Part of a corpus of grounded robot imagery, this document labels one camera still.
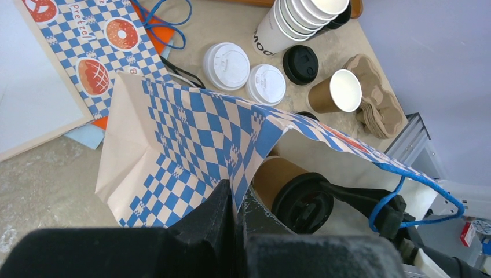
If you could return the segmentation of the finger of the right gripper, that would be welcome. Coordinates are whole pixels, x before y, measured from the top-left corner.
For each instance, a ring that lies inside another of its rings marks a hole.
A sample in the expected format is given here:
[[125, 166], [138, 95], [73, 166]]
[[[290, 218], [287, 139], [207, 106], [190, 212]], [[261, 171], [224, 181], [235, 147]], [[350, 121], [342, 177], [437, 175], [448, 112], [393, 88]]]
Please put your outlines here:
[[327, 194], [364, 215], [370, 229], [381, 237], [396, 238], [406, 215], [406, 202], [401, 195], [386, 189], [348, 188], [328, 181], [322, 181], [320, 185]]

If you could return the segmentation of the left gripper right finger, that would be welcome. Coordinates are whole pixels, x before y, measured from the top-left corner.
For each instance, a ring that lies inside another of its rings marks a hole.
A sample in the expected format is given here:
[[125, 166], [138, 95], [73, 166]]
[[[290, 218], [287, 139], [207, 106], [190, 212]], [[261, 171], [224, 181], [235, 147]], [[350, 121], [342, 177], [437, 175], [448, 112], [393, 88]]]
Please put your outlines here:
[[235, 277], [405, 277], [393, 245], [376, 236], [297, 235], [249, 189], [237, 215]]

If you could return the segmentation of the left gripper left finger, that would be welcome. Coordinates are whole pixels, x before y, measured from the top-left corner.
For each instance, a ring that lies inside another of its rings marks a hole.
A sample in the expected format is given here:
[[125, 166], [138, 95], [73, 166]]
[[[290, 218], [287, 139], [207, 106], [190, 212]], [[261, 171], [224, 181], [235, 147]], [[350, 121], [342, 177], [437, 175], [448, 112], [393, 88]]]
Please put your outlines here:
[[169, 228], [52, 228], [22, 238], [2, 277], [228, 277], [230, 183]]

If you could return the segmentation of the brown paper cup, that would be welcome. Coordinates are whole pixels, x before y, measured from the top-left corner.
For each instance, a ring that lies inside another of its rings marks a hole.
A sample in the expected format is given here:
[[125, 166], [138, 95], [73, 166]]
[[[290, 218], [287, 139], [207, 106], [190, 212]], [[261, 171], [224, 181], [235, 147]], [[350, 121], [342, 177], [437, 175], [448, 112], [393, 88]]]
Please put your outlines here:
[[321, 114], [351, 113], [358, 109], [361, 99], [362, 89], [358, 78], [351, 71], [340, 69], [310, 89], [306, 104]]
[[269, 210], [281, 189], [295, 177], [307, 170], [279, 156], [268, 156], [257, 169], [252, 187]]

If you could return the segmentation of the checkered paper bag blue handles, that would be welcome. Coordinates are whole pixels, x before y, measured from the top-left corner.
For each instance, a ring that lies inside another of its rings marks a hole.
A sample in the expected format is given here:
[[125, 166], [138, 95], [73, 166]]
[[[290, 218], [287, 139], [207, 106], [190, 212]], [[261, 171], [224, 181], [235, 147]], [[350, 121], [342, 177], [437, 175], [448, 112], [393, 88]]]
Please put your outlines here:
[[123, 227], [169, 227], [203, 203], [218, 183], [228, 180], [232, 209], [238, 211], [253, 176], [287, 133], [295, 147], [316, 142], [320, 165], [359, 180], [355, 165], [369, 167], [387, 190], [368, 213], [368, 225], [383, 205], [400, 194], [409, 204], [423, 202], [411, 188], [464, 204], [426, 174], [319, 121], [218, 93], [119, 73], [114, 84], [96, 195]]

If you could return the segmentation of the black lid stack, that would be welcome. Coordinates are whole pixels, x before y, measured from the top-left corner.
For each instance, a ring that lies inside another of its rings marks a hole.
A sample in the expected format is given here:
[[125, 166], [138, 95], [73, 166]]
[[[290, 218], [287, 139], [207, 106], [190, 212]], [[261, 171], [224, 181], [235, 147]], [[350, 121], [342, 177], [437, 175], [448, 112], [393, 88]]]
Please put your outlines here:
[[297, 114], [318, 121], [318, 118], [314, 114], [312, 114], [308, 111], [300, 111], [300, 112], [297, 112]]

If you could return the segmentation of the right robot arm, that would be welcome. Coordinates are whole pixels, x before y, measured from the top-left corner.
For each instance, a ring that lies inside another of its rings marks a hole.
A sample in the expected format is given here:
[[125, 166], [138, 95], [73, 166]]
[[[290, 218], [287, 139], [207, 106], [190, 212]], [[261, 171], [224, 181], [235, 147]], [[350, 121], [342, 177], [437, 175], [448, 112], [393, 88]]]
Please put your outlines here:
[[405, 211], [405, 200], [398, 194], [400, 187], [390, 192], [386, 189], [347, 188], [329, 181], [322, 181], [320, 185], [330, 198], [347, 203], [367, 219], [370, 219], [374, 209], [381, 203], [381, 210], [372, 224], [379, 236], [389, 240], [398, 250], [403, 263], [420, 270], [429, 270], [431, 274], [439, 272], [449, 277], [490, 277], [457, 257], [450, 257], [427, 247], [415, 226], [400, 227], [401, 224], [415, 220], [415, 217]]

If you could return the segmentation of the stack of pulp carriers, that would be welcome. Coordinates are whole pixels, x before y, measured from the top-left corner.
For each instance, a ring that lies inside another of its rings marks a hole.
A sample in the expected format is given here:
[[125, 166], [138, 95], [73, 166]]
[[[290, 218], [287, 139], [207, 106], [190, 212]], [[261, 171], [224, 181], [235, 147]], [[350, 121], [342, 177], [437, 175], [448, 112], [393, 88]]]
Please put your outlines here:
[[343, 68], [360, 82], [362, 99], [356, 119], [364, 125], [364, 130], [383, 140], [398, 136], [406, 117], [395, 94], [383, 87], [382, 76], [373, 61], [364, 54], [356, 54]]

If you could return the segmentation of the white cup lid near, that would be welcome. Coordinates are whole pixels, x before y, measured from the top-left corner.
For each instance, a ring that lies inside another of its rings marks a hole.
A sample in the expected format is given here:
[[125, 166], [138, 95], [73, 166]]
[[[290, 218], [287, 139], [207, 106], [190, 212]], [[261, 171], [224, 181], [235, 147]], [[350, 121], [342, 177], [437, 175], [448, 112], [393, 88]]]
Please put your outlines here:
[[251, 69], [245, 88], [252, 101], [273, 107], [285, 96], [285, 77], [270, 64], [258, 64]]

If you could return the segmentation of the white cup lid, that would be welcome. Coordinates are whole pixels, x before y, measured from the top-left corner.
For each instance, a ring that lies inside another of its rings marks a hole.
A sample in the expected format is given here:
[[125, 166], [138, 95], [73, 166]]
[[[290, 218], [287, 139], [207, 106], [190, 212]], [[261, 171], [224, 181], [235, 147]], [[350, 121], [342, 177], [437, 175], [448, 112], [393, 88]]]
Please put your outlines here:
[[273, 107], [285, 96], [285, 77], [270, 64], [258, 64], [251, 69], [245, 88], [252, 101]]
[[217, 43], [206, 51], [203, 71], [215, 87], [231, 92], [245, 85], [250, 74], [250, 61], [238, 45]]

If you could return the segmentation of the black lids by cups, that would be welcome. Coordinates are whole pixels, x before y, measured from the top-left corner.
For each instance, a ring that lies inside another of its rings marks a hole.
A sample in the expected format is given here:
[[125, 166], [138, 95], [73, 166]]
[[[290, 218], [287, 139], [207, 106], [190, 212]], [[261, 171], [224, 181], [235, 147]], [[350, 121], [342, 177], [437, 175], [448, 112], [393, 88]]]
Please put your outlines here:
[[315, 80], [319, 62], [312, 48], [295, 45], [283, 55], [283, 69], [287, 78], [296, 85], [307, 85]]

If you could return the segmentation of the white cup lid far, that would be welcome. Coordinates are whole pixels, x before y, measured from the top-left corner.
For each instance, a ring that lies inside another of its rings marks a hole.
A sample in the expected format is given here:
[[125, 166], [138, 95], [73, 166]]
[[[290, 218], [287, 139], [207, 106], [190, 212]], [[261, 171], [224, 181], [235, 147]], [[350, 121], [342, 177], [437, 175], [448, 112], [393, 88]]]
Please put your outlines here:
[[250, 61], [238, 45], [217, 43], [206, 51], [203, 71], [215, 87], [231, 92], [245, 85], [250, 74]]

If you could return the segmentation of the dark paper cup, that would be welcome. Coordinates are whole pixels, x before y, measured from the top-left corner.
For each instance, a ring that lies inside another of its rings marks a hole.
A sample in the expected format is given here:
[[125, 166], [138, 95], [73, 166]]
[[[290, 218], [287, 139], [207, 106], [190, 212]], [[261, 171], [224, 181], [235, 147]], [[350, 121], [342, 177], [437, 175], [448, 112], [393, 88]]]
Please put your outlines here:
[[335, 30], [345, 25], [351, 17], [351, 3], [348, 1], [346, 9], [339, 15], [337, 15], [333, 20], [331, 20], [327, 25], [325, 25], [322, 30]]

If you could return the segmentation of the stack of white paper cups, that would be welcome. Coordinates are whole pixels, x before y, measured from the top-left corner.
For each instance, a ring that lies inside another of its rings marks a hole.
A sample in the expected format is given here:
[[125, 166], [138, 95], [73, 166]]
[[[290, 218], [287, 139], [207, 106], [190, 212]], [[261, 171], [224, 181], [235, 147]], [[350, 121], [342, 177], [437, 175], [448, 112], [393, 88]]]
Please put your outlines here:
[[320, 35], [331, 20], [347, 7], [339, 1], [274, 1], [252, 33], [252, 48], [262, 56], [272, 56]]

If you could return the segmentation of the stack of flat paper bags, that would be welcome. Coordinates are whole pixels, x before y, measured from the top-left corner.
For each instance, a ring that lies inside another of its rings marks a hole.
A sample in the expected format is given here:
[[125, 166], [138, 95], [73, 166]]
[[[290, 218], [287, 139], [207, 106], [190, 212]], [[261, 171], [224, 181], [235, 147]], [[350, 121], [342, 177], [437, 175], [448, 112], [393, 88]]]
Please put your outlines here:
[[105, 118], [125, 72], [169, 80], [155, 29], [178, 24], [137, 1], [1, 2], [1, 160]]

